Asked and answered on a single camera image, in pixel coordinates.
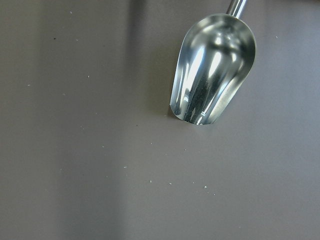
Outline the metal scoop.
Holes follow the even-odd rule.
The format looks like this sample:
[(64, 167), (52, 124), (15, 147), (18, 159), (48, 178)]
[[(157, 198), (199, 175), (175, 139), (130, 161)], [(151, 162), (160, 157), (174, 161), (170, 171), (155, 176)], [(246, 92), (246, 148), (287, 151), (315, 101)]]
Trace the metal scoop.
[(185, 34), (169, 102), (178, 119), (213, 124), (249, 75), (256, 39), (241, 20), (246, 3), (231, 1), (226, 13), (206, 16)]

